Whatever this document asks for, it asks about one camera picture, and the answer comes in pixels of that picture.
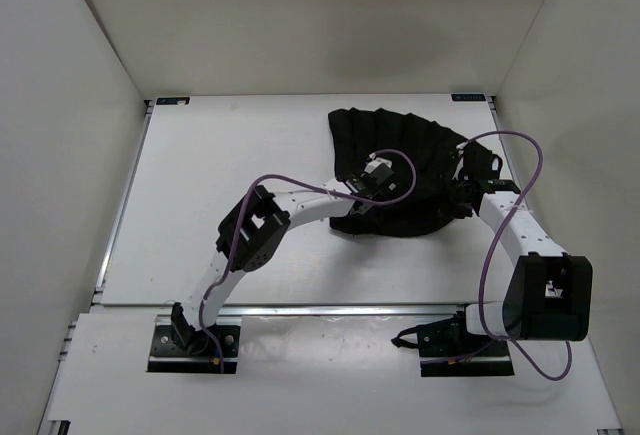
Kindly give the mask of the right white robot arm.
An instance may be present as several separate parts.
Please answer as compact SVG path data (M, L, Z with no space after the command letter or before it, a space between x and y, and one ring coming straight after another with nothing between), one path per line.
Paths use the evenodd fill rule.
M459 146L443 178L454 203L476 214L494 233L513 274L503 300L467 304L451 318L422 326L418 339L442 354L471 355L490 339L582 341L589 327L593 268L548 236L521 201L521 191L500 176L502 160Z

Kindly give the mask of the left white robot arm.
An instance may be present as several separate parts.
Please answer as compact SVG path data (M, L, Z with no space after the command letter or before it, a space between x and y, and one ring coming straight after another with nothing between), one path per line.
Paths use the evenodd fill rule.
M214 333L221 308L245 275L273 258L288 232L326 218L362 215L372 207L408 198L417 183L416 168L405 160L411 178L401 192L388 154L405 156L394 149L379 150L369 155L361 171L319 186L278 174L252 182L220 222L214 255L192 294L173 305L172 342L189 355L208 349L222 358L221 341Z

